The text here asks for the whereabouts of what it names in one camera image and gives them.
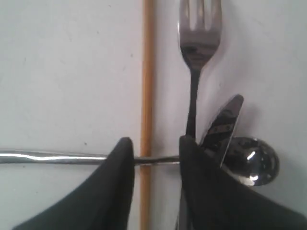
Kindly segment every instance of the wooden stick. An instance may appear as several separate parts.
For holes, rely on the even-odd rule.
[[[142,125],[141,156],[151,155],[152,107],[154,78],[154,0],[143,0],[143,65],[142,65]],[[140,230],[149,228],[150,211],[150,166],[142,166]]]

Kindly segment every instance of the fork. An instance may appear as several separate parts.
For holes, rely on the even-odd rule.
[[[196,26],[192,30],[189,16],[189,0],[180,0],[178,38],[180,51],[191,74],[190,105],[186,135],[196,136],[197,91],[201,71],[217,51],[222,31],[221,0],[211,0],[211,25],[205,28],[204,0],[197,1]],[[192,224],[184,193],[181,190],[177,230],[191,230]]]

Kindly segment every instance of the fork handle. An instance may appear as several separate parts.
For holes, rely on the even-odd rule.
[[[201,72],[199,70],[191,70],[191,89],[190,89],[190,107],[187,121],[186,135],[195,139],[196,133],[196,104],[197,104],[197,91],[200,81]]]

